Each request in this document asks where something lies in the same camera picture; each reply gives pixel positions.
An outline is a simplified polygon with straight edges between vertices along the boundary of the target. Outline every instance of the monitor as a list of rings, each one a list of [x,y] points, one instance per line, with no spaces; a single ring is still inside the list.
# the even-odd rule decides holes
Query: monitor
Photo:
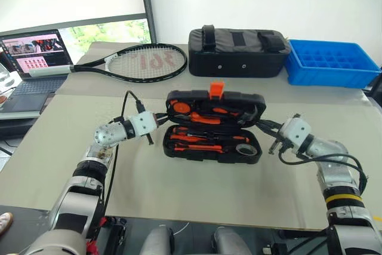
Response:
[[[0,47],[22,78],[32,68],[72,64],[57,29],[0,36]]]

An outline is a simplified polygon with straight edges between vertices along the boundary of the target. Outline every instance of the open tool case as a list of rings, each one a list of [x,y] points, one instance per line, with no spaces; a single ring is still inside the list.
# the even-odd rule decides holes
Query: open tool case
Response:
[[[223,92],[224,83],[212,83],[210,91],[172,91],[166,107],[170,126],[164,136],[167,156],[194,161],[255,164],[262,154],[248,130],[266,105],[258,94]]]

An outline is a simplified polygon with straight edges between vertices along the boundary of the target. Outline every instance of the touchpad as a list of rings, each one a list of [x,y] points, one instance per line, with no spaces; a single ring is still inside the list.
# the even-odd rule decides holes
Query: touchpad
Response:
[[[41,110],[47,97],[47,94],[17,96],[17,103],[13,106],[12,112]]]

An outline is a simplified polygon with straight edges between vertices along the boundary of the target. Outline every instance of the orange latch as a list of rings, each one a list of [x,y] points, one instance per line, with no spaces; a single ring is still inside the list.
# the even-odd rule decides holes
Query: orange latch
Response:
[[[223,96],[224,82],[212,82],[210,86],[210,99]]]

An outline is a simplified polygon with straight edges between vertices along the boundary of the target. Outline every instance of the tool case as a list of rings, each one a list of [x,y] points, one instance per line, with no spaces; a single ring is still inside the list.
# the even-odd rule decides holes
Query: tool case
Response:
[[[189,36],[189,69],[195,76],[277,76],[291,52],[278,31],[215,29],[205,25]]]
[[[258,94],[223,92],[224,83],[212,83],[210,91],[172,91],[166,100],[170,126],[164,136],[167,156],[194,161],[255,164],[261,147],[252,127],[266,105]]]

